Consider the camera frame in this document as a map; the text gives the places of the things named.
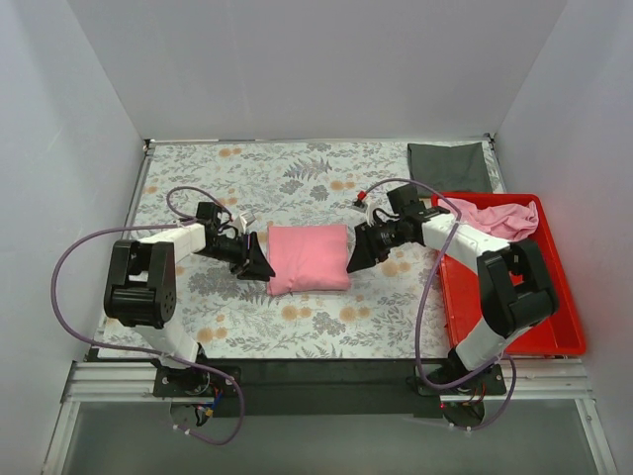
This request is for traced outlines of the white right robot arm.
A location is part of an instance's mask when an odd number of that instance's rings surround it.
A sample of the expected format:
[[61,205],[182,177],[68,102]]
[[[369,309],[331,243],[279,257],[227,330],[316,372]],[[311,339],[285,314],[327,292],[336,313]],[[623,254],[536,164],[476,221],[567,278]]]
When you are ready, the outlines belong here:
[[355,242],[347,272],[355,273],[387,260],[392,249],[415,243],[449,256],[478,279],[481,316],[447,356],[447,379],[459,393],[470,393],[520,336],[554,315],[560,307],[554,283],[538,243],[512,241],[480,231],[465,221],[457,204],[444,197],[426,207],[417,184],[399,180],[388,194],[393,213],[376,215],[361,191],[354,203],[365,220],[354,229]]

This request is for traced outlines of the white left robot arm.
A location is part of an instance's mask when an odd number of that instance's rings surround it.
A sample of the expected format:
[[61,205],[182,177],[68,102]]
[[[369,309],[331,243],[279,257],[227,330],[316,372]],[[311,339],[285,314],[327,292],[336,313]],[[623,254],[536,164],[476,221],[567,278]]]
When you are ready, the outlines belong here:
[[213,202],[201,202],[190,224],[116,241],[106,280],[106,316],[140,334],[163,365],[178,369],[176,383],[191,396],[209,388],[211,373],[198,363],[202,348],[175,315],[176,264],[199,254],[227,263],[239,280],[268,282],[275,276],[257,233],[247,230],[253,220],[241,216],[225,223],[224,213]]

